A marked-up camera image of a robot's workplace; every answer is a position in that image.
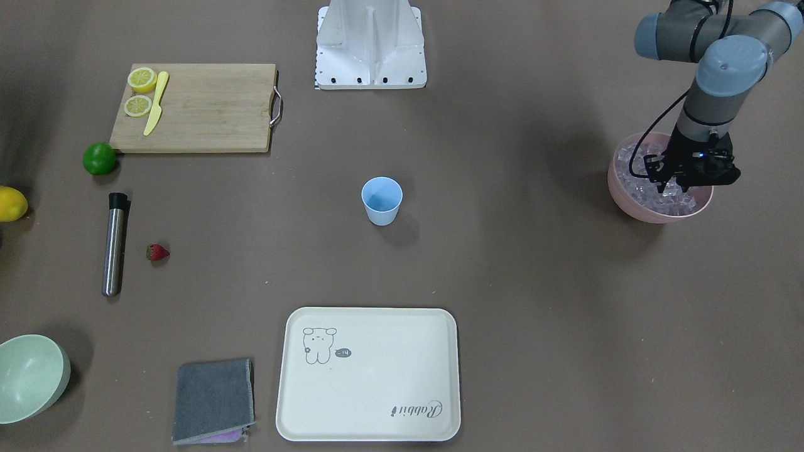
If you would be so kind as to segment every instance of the gray towel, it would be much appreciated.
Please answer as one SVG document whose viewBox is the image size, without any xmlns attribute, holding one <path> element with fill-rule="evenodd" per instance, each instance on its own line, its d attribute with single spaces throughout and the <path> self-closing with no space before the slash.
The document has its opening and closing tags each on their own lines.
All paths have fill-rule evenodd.
<svg viewBox="0 0 804 452">
<path fill-rule="evenodd" d="M 253 423 L 250 359 L 178 368 L 173 444 L 195 444 L 218 435 L 239 439 Z"/>
</svg>

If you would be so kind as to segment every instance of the lemon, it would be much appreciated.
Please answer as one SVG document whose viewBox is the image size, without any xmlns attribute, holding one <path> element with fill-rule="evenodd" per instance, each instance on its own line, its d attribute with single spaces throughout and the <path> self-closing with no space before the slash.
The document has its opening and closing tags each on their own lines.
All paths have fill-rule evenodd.
<svg viewBox="0 0 804 452">
<path fill-rule="evenodd" d="M 28 201 L 19 191 L 0 185 L 0 222 L 15 221 L 28 212 Z"/>
<path fill-rule="evenodd" d="M 150 111 L 151 99 L 148 96 L 137 95 L 130 97 L 123 105 L 125 114 L 131 117 L 140 117 Z"/>
<path fill-rule="evenodd" d="M 136 68 L 129 74 L 129 86 L 136 92 L 151 92 L 156 87 L 156 72 L 151 68 Z"/>
</svg>

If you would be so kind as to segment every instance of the lime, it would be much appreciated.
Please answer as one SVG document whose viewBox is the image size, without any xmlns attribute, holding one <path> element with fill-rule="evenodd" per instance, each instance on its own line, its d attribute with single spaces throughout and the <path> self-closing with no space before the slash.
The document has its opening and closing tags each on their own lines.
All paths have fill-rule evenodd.
<svg viewBox="0 0 804 452">
<path fill-rule="evenodd" d="M 123 111 L 131 117 L 140 117 L 150 111 L 151 99 L 142 94 L 130 97 L 125 104 L 123 104 Z"/>
<path fill-rule="evenodd" d="M 108 143 L 95 143 L 84 152 L 84 168 L 91 175 L 107 175 L 114 169 L 117 154 Z"/>
<path fill-rule="evenodd" d="M 28 212 L 25 196 L 11 187 L 0 185 L 0 222 L 19 220 Z"/>
<path fill-rule="evenodd" d="M 156 87 L 156 72 L 151 68 L 136 68 L 129 74 L 129 86 L 136 92 L 150 92 Z"/>
</svg>

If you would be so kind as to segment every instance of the red strawberry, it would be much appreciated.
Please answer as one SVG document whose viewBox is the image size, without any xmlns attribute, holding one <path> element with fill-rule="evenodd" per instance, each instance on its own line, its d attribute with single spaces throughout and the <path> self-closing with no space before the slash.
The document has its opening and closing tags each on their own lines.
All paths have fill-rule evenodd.
<svg viewBox="0 0 804 452">
<path fill-rule="evenodd" d="M 148 245 L 148 252 L 146 257 L 149 261 L 160 261 L 170 255 L 170 251 L 164 249 L 160 244 Z"/>
</svg>

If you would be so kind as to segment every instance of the yellow knife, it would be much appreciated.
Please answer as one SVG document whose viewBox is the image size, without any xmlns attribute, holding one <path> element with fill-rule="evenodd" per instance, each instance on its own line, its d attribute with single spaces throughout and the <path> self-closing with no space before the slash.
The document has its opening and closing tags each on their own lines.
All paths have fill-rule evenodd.
<svg viewBox="0 0 804 452">
<path fill-rule="evenodd" d="M 162 71 L 156 76 L 156 92 L 154 93 L 154 104 L 151 106 L 151 113 L 148 115 L 148 122 L 146 123 L 146 129 L 142 132 L 143 135 L 148 136 L 151 132 L 154 131 L 154 127 L 159 122 L 159 118 L 162 117 L 162 107 L 159 106 L 159 102 L 162 100 L 162 94 L 165 92 L 165 86 L 167 85 L 167 78 L 168 73 Z"/>
</svg>

